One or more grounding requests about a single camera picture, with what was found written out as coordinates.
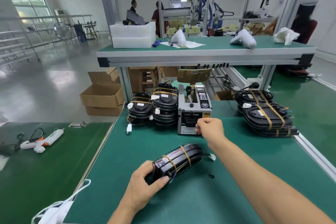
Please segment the person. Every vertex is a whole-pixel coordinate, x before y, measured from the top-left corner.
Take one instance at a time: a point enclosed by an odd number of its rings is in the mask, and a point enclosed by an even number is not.
[[[295,19],[292,24],[292,31],[299,33],[299,37],[294,40],[295,42],[306,44],[307,39],[312,34],[311,15],[314,12],[318,0],[301,0],[297,10]],[[274,35],[275,27],[278,23],[278,18],[272,21],[264,30],[267,35]]]
[[[160,13],[159,13],[159,1],[156,2],[156,10],[153,13],[152,21],[155,22],[155,33],[159,38],[161,38],[161,32],[160,32]],[[165,33],[167,33],[167,27],[168,27],[168,21],[164,22],[164,28]]]
[[[222,121],[201,118],[196,133],[202,135],[209,148],[233,176],[247,200],[265,224],[335,224],[301,193],[258,165],[224,135]],[[144,177],[152,171],[152,162],[143,163],[131,176],[126,192],[108,224],[130,224],[135,214],[168,182],[164,176],[152,185]]]
[[[130,10],[131,10],[132,12],[135,12],[135,13],[136,13],[135,9],[136,9],[136,7],[137,7],[137,2],[136,2],[135,0],[132,0],[131,5],[132,5],[132,6],[131,6]]]

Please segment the person in red shirt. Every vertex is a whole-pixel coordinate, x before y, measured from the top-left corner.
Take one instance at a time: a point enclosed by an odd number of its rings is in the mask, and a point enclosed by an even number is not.
[[[155,33],[158,35],[159,38],[161,38],[161,32],[160,32],[160,14],[159,14],[159,1],[156,2],[156,10],[153,13],[152,16],[152,21],[155,21]],[[168,21],[164,22],[164,28],[165,28],[165,33],[167,33],[167,27],[168,27]]]

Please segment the forearm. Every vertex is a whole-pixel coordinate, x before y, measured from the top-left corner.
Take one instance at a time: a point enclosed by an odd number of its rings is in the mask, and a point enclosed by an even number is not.
[[[132,210],[119,205],[107,224],[130,224],[134,216],[135,213]]]
[[[302,194],[229,140],[223,139],[210,147],[264,223],[334,223]]]

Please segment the white cord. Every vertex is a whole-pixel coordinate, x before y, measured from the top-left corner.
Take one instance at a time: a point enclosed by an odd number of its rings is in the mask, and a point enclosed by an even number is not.
[[[90,180],[90,179],[85,179],[85,180],[83,181],[82,184],[84,184],[85,181],[87,181],[88,184],[86,184],[85,186],[81,187],[79,190],[77,190],[75,193],[73,193],[68,199],[66,199],[66,200],[64,200],[64,201],[57,201],[57,202],[55,202],[55,203],[52,203],[52,204],[49,205],[48,207],[46,207],[46,208],[44,208],[43,210],[39,211],[38,214],[36,214],[36,215],[31,219],[31,224],[35,224],[34,221],[35,221],[36,218],[42,218],[43,215],[44,215],[43,212],[44,212],[44,211],[47,211],[49,208],[55,207],[55,206],[57,206],[57,205],[61,205],[61,206],[59,207],[59,208],[61,208],[66,202],[71,201],[72,198],[73,198],[74,196],[76,196],[79,192],[81,192],[83,189],[85,189],[87,186],[90,185],[90,183],[91,183],[91,180]],[[48,222],[54,217],[54,215],[55,215],[57,212],[58,212],[58,211],[56,211],[56,212],[55,212],[55,213],[48,219],[48,221],[47,221],[46,223],[48,223]]]

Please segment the crumpled paper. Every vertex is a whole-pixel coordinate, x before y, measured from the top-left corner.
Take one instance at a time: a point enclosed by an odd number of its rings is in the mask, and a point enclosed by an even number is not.
[[[290,45],[293,40],[296,40],[300,34],[295,33],[289,28],[282,28],[273,36],[275,43],[285,43],[285,45]]]

